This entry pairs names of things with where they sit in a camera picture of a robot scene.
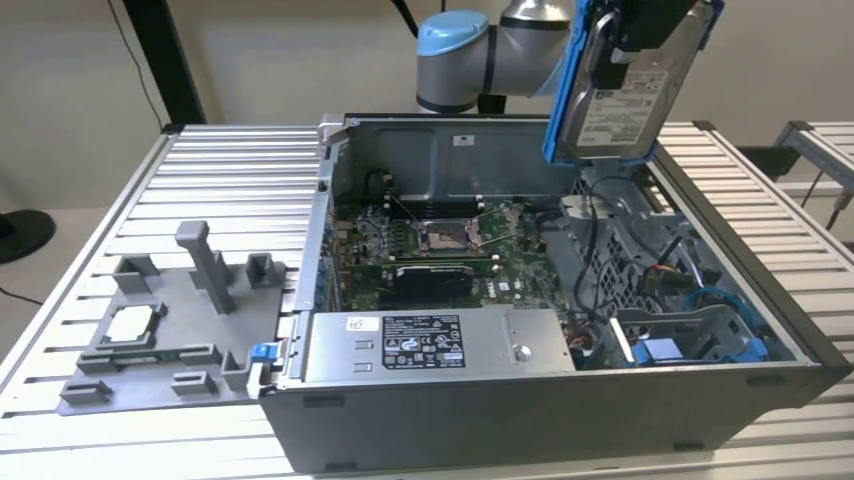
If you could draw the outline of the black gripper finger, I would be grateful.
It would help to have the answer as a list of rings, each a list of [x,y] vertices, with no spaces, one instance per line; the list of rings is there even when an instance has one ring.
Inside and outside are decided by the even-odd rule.
[[[631,64],[631,53],[615,46],[604,48],[595,65],[595,88],[618,90],[622,88]]]

